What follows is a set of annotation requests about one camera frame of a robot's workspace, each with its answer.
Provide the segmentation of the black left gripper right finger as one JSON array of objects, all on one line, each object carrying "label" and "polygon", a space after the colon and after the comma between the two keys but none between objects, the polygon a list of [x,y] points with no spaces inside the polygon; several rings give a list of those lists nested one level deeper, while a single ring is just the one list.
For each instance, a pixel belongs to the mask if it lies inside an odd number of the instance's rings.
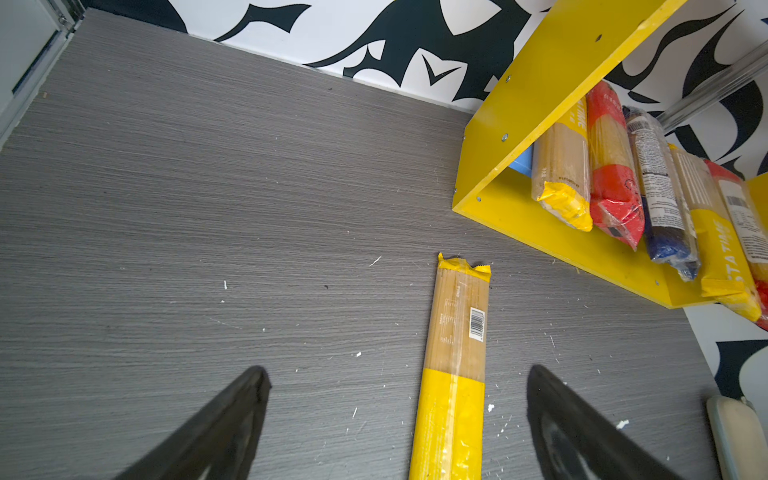
[{"label": "black left gripper right finger", "polygon": [[527,418],[545,479],[678,479],[540,364],[527,377]]}]

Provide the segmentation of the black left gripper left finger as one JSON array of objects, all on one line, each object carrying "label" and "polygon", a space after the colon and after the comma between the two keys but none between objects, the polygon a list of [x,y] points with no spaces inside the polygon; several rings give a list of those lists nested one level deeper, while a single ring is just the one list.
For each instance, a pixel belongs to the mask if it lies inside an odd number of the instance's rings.
[{"label": "black left gripper left finger", "polygon": [[271,383],[246,369],[119,479],[246,479],[266,418]]}]

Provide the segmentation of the yellow spaghetti bag front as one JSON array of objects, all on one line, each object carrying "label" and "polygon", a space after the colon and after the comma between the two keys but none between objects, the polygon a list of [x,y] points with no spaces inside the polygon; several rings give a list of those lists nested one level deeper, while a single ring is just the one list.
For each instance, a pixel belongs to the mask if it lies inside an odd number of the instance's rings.
[{"label": "yellow spaghetti bag front", "polygon": [[708,165],[683,149],[670,149],[695,229],[701,296],[755,322],[762,314],[757,288]]}]

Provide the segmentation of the clear white label spaghetti bag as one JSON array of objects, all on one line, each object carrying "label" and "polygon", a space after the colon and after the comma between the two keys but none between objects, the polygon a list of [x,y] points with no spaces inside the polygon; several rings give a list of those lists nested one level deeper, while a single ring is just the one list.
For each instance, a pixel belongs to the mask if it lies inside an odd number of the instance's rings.
[{"label": "clear white label spaghetti bag", "polygon": [[644,239],[649,258],[693,281],[700,268],[690,210],[660,123],[648,112],[624,106],[630,146],[645,212]]}]

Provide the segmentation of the long red spaghetti bag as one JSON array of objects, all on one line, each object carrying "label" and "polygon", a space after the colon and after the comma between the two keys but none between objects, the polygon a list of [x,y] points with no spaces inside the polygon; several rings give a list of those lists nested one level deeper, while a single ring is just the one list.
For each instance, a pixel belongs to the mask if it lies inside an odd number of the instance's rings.
[{"label": "long red spaghetti bag", "polygon": [[622,105],[605,81],[588,92],[586,104],[593,224],[635,250],[645,217]]}]

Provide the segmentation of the small red spaghetti bag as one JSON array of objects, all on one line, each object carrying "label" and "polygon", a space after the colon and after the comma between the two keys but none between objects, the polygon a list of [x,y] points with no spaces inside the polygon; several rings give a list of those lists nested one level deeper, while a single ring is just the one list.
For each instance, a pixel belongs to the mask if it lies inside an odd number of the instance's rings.
[{"label": "small red spaghetti bag", "polygon": [[761,305],[758,327],[767,330],[767,235],[746,183],[736,174],[706,160],[740,240]]}]

